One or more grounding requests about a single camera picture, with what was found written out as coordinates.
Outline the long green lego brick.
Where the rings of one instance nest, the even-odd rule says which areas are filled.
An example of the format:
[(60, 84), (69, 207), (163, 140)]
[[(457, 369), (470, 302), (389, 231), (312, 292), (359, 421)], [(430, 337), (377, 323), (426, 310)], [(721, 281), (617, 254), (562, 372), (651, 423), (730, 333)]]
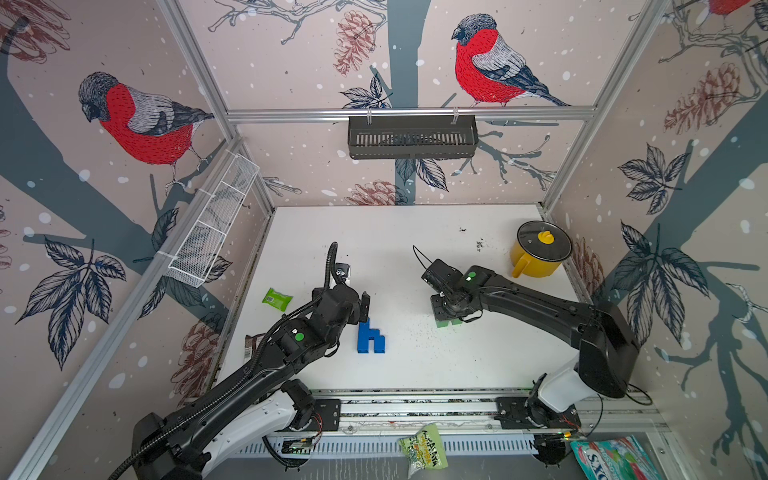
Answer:
[(435, 320), (435, 324), (437, 328), (447, 328), (449, 326), (456, 326), (461, 325), (464, 322), (459, 319), (453, 319), (453, 320)]

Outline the long blue lego brick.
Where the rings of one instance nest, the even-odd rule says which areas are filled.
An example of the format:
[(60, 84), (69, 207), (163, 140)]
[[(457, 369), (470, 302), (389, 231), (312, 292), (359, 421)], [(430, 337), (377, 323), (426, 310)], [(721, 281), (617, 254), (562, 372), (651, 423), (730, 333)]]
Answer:
[(357, 352), (359, 354), (386, 352), (386, 337), (378, 328), (372, 328), (369, 320), (358, 324)]

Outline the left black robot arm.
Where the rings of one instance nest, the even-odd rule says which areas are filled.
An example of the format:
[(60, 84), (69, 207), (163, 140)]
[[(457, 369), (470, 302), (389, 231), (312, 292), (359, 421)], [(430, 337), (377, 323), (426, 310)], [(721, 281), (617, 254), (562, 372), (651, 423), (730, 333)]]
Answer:
[(134, 427), (132, 452), (111, 473), (140, 479), (202, 479), (255, 437), (311, 420), (314, 399), (296, 375), (329, 356), (344, 328), (369, 318), (371, 297), (346, 284), (313, 291), (311, 301), (282, 315), (250, 359), (191, 404)]

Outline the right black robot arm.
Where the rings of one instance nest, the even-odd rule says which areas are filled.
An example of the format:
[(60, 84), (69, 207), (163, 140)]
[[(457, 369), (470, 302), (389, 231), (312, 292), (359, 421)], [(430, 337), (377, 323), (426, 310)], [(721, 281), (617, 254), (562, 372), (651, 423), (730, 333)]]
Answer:
[(425, 268), (422, 280), (435, 291), (430, 301), (437, 321), (469, 323), (486, 311), (498, 313), (578, 351), (560, 369), (536, 380), (525, 402), (529, 417), (562, 414), (594, 394), (613, 399), (627, 395), (640, 345), (617, 307), (554, 297), (480, 266), (462, 273), (440, 259)]

